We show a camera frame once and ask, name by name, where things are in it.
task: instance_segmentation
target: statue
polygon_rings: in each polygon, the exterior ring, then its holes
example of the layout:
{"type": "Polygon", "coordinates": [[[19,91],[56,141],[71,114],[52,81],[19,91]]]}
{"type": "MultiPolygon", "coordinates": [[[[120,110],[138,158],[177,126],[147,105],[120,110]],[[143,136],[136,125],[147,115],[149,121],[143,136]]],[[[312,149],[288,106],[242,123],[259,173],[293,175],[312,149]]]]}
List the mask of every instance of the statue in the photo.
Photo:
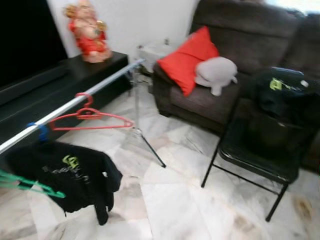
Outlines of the statue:
{"type": "Polygon", "coordinates": [[[78,5],[67,6],[64,13],[70,18],[68,27],[74,34],[84,61],[100,63],[111,58],[112,52],[106,44],[106,24],[97,20],[89,0],[79,0],[78,5]]]}

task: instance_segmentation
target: sofa armrest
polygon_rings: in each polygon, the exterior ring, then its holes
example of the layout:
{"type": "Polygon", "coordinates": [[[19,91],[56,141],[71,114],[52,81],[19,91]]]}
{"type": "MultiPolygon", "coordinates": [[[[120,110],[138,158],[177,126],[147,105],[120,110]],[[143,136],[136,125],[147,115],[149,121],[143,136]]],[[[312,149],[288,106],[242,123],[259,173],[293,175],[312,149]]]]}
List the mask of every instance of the sofa armrest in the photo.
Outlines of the sofa armrest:
{"type": "Polygon", "coordinates": [[[156,63],[153,66],[153,75],[157,75],[160,79],[166,81],[170,85],[175,85],[176,83],[165,73],[161,66],[156,63]]]}
{"type": "Polygon", "coordinates": [[[152,74],[153,95],[160,114],[171,113],[171,88],[176,84],[156,63],[152,74]]]}

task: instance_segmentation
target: black t-shirt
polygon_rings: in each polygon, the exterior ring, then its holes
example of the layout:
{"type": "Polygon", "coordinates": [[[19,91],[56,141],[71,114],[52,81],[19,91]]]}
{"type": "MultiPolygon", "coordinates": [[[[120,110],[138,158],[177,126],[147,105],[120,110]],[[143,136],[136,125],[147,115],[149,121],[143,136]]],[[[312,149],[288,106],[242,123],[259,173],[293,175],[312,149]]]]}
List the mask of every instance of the black t-shirt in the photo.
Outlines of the black t-shirt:
{"type": "Polygon", "coordinates": [[[107,222],[106,206],[112,209],[122,174],[105,153],[47,141],[15,149],[6,160],[16,175],[64,193],[65,198],[49,197],[65,212],[94,205],[99,224],[107,222]]]}

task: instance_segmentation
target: chair leg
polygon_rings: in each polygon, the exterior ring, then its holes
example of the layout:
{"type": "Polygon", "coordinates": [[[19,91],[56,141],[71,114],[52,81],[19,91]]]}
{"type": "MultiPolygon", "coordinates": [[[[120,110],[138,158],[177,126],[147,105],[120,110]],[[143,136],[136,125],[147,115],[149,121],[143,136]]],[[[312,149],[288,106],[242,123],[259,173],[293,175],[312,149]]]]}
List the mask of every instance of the chair leg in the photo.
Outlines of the chair leg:
{"type": "Polygon", "coordinates": [[[273,214],[275,213],[275,211],[276,211],[282,197],[284,196],[287,188],[288,188],[288,184],[283,185],[283,188],[281,189],[281,192],[279,193],[278,198],[276,199],[274,205],[271,208],[271,211],[269,212],[268,216],[265,219],[267,222],[270,222],[270,220],[271,220],[273,214]]]}
{"type": "Polygon", "coordinates": [[[209,165],[209,167],[208,167],[208,170],[206,171],[206,174],[205,174],[204,179],[203,179],[203,181],[202,181],[202,184],[201,184],[201,187],[202,187],[202,188],[204,188],[205,185],[206,185],[206,182],[207,182],[209,173],[210,173],[210,171],[211,171],[212,166],[214,165],[214,161],[215,161],[216,156],[217,156],[217,154],[218,154],[218,148],[219,148],[219,144],[217,144],[217,146],[216,146],[216,148],[215,148],[214,154],[213,154],[213,156],[212,156],[212,160],[211,160],[211,162],[210,162],[210,165],[209,165]]]}

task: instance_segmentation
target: television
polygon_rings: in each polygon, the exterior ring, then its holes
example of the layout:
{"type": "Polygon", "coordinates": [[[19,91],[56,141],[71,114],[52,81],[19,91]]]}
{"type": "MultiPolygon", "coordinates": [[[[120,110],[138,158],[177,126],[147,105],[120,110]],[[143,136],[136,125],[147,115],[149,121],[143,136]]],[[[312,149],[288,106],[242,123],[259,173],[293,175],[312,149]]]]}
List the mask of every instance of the television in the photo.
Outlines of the television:
{"type": "Polygon", "coordinates": [[[65,74],[68,58],[47,0],[4,1],[2,10],[0,105],[65,74]]]}

